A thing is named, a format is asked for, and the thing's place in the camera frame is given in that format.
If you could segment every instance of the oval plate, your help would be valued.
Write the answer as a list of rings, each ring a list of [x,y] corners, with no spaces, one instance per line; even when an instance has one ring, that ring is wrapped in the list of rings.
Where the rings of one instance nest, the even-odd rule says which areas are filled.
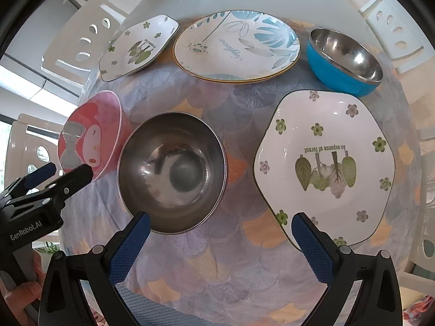
[[[185,72],[219,83],[263,81],[293,66],[299,39],[281,20],[256,11],[203,17],[178,37],[175,61]]]
[[[100,60],[103,81],[130,75],[149,65],[164,50],[179,24],[171,17],[159,15],[138,23],[110,43]]]
[[[377,229],[394,177],[394,157],[367,107],[353,95],[302,90],[278,105],[254,159],[260,192],[290,241],[305,212],[337,245]]]

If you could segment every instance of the patterned tablecloth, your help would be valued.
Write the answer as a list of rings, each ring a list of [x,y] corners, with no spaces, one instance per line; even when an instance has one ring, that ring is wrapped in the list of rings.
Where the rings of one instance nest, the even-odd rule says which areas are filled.
[[[282,19],[297,32],[302,54],[294,67],[268,81],[235,86],[196,79],[175,65],[172,45],[151,66],[133,75],[106,83],[94,70],[88,80],[81,102],[110,89],[118,94],[134,127],[169,110],[189,112],[217,132],[227,151],[228,187],[215,213],[185,234],[151,233],[119,287],[142,324],[299,325],[325,290],[304,256],[287,241],[252,177],[255,151],[278,102],[294,90],[327,89],[307,62],[307,36],[314,26]],[[183,21],[180,30],[189,22]],[[396,171],[378,229],[353,249],[372,255],[386,249],[399,270],[406,263],[417,218],[420,149],[389,58],[367,47],[381,61],[384,81],[362,101],[390,144]],[[85,253],[105,244],[131,219],[119,198],[116,173],[70,198],[62,217],[67,253]],[[354,286],[339,322],[345,321],[356,292]],[[169,307],[164,309],[167,312],[150,300]],[[185,314],[201,319],[188,320],[192,316]]]

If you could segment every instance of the pink bowl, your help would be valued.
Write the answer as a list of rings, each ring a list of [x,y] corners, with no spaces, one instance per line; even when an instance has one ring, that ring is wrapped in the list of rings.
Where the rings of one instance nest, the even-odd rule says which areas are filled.
[[[93,180],[116,170],[122,147],[132,133],[119,98],[101,91],[78,107],[62,129],[57,146],[60,166],[67,173],[86,163]]]

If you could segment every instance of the cartoon character face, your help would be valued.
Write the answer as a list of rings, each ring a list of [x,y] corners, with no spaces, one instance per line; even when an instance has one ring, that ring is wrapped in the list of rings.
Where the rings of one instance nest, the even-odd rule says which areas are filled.
[[[100,165],[101,127],[92,125],[83,139],[83,159],[93,168]]]

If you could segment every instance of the chair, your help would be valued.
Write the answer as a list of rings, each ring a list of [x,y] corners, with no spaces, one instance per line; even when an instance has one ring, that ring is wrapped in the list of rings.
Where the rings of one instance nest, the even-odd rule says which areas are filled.
[[[64,25],[47,48],[41,69],[78,87],[120,26],[125,13],[107,0],[89,0]]]
[[[435,131],[418,131],[421,141],[435,139]],[[421,156],[420,210],[409,254],[409,265],[398,275],[399,284],[435,296],[435,150]]]
[[[56,134],[60,134],[63,127],[27,114],[20,114],[18,120],[12,123],[10,130],[4,173],[5,187],[16,178],[25,176],[48,162],[56,164],[57,173],[38,185],[36,187],[38,190],[43,189],[47,183],[62,174],[57,156],[57,145],[46,138],[39,137],[36,133],[32,134],[28,129],[29,126]]]
[[[370,0],[360,8],[392,61],[404,73],[435,55],[418,24],[397,0]]]

